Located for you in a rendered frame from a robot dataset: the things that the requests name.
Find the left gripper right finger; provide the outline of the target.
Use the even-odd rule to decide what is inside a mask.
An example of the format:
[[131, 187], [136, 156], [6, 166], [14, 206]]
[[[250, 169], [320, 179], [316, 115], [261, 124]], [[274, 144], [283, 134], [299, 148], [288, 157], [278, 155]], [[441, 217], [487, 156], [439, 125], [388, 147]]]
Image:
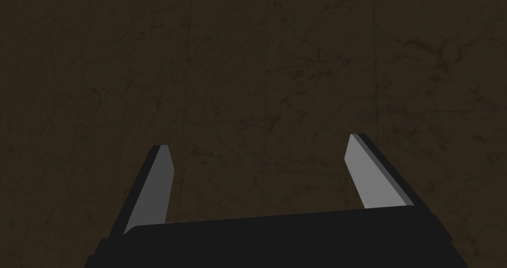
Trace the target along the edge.
[[365, 134], [351, 134], [345, 164], [366, 209], [415, 206], [423, 201]]

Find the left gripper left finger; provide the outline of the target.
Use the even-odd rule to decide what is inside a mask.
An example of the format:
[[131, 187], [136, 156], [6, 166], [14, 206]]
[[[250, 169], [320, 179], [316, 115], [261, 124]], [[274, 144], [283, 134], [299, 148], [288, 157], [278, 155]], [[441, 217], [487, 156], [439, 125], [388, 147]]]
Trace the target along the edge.
[[127, 195], [109, 236], [119, 237], [136, 226], [165, 223], [174, 165], [167, 145], [153, 146]]

